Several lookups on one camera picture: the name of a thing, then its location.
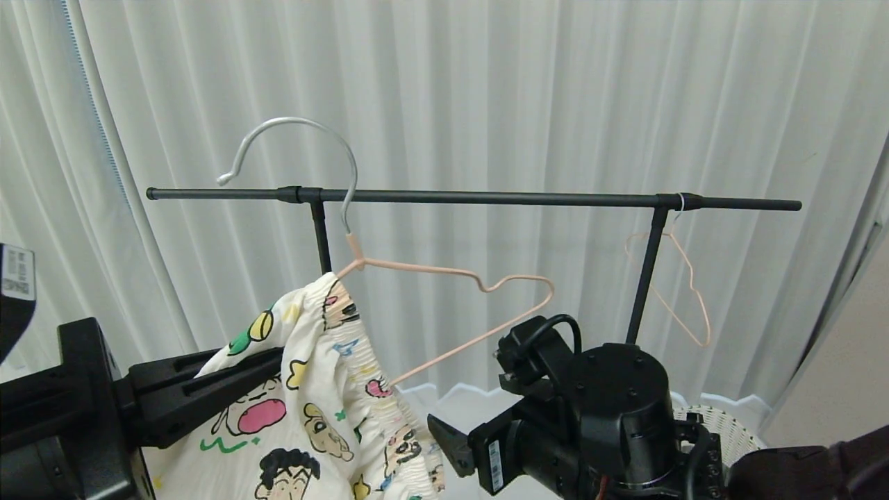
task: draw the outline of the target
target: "hanger hook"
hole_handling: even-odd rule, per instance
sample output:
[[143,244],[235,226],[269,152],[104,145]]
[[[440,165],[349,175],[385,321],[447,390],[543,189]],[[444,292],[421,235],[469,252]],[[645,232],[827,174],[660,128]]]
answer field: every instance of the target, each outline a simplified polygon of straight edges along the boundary
[[355,154],[352,153],[352,148],[350,148],[348,142],[346,142],[346,140],[343,139],[342,136],[336,133],[336,131],[334,131],[332,128],[327,125],[318,123],[315,120],[303,117],[278,117],[261,123],[244,137],[244,140],[241,141],[241,146],[239,146],[237,149],[237,154],[235,155],[235,163],[232,165],[231,170],[217,177],[216,182],[220,186],[225,186],[226,184],[228,184],[228,181],[231,181],[232,179],[237,177],[241,173],[241,164],[244,163],[244,156],[247,154],[247,150],[250,148],[253,140],[269,128],[281,124],[302,124],[314,126],[316,129],[332,135],[333,138],[336,139],[343,148],[345,148],[346,154],[348,154],[348,162],[352,167],[352,182],[348,186],[346,197],[342,200],[340,219],[342,220],[343,227],[346,228],[346,234],[351,234],[352,229],[350,229],[348,226],[346,213],[348,212],[348,205],[352,203],[352,197],[355,196],[355,190],[358,188],[358,163],[355,161]]

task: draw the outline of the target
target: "horizontal bar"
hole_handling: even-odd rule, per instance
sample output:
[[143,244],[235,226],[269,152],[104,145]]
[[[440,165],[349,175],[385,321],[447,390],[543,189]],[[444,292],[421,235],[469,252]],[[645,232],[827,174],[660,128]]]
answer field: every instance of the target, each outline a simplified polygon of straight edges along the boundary
[[[288,186],[276,190],[161,190],[148,188],[148,199],[277,199],[288,203],[342,201],[346,190]],[[365,203],[433,203],[460,205],[533,206],[634,206],[671,210],[734,208],[747,210],[797,211],[794,200],[754,198],[705,198],[691,193],[615,195],[584,193],[522,193],[496,191],[357,190],[352,198]]]

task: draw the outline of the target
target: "cartoon face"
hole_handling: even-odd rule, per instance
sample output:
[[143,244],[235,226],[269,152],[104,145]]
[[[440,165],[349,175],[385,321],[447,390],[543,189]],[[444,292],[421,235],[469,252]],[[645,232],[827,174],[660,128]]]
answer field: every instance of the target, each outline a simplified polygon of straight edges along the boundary
[[280,422],[287,414],[287,407],[282,400],[269,397],[280,385],[281,375],[275,375],[229,405],[220,413],[211,433],[218,433],[223,423],[232,436],[240,436],[255,434]]
[[346,462],[355,457],[355,454],[348,449],[348,442],[324,418],[321,408],[314,403],[307,403],[302,412],[307,417],[305,426],[308,440],[312,442],[315,451],[328,453]]
[[432,488],[437,493],[445,491],[445,467],[441,464],[436,465],[435,469],[429,471],[429,480],[432,481]]
[[399,464],[419,456],[421,451],[416,432],[408,425],[399,429],[386,443],[386,476],[391,476]]
[[321,465],[308,453],[273,449],[260,460],[260,484],[253,496],[258,500],[302,500],[314,476],[321,478]]
[[352,297],[346,291],[346,287],[336,281],[327,293],[324,299],[324,329],[330,330],[336,328],[343,323],[350,321],[358,321],[361,317],[358,315],[358,308]]

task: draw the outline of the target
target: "black cartoon hair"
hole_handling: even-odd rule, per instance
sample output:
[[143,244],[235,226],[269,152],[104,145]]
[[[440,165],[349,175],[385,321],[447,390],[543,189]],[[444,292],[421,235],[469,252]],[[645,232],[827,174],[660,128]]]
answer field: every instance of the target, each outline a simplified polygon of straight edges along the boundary
[[262,469],[260,483],[266,489],[272,489],[275,477],[279,472],[286,471],[288,467],[305,467],[316,479],[321,479],[321,464],[312,455],[297,448],[290,451],[275,448],[260,460]]

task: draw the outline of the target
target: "green squiggle print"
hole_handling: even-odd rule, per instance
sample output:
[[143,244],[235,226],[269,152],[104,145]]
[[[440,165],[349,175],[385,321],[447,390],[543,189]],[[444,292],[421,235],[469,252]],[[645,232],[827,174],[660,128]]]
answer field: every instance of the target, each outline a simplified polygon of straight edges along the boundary
[[247,441],[241,441],[231,448],[226,448],[225,445],[222,444],[222,438],[216,438],[209,446],[204,443],[203,439],[201,439],[201,451],[207,451],[208,449],[213,449],[213,447],[219,445],[222,453],[232,453],[243,448],[246,444]]

